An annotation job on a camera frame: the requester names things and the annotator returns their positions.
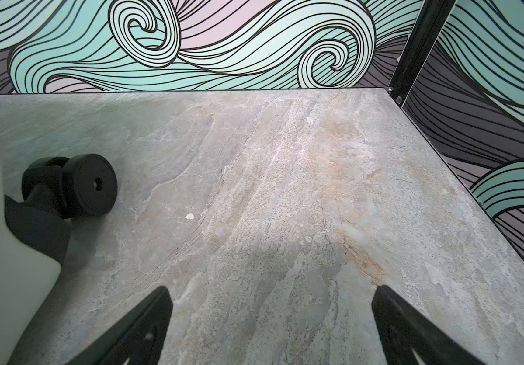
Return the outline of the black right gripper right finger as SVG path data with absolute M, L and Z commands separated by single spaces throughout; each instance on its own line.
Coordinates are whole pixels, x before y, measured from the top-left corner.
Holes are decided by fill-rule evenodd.
M 380 343 L 389 364 L 481 364 L 387 285 L 371 301 Z

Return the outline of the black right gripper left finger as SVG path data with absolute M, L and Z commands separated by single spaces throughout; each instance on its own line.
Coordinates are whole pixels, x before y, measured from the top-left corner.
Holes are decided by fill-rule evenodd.
M 173 307 L 167 287 L 157 287 L 69 363 L 157 364 Z

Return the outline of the white hard-shell suitcase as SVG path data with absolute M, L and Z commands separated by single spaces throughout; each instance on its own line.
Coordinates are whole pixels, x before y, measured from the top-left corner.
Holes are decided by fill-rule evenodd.
M 0 162 L 0 364 L 55 285 L 70 242 L 69 220 L 108 214 L 117 177 L 101 155 L 41 158 L 23 173 L 23 200 L 3 191 Z

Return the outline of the black corner frame post right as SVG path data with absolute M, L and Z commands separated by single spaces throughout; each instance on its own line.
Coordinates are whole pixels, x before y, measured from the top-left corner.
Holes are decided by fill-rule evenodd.
M 388 94 L 399 107 L 406 102 L 455 4 L 456 0 L 426 0 L 422 3 L 388 87 Z

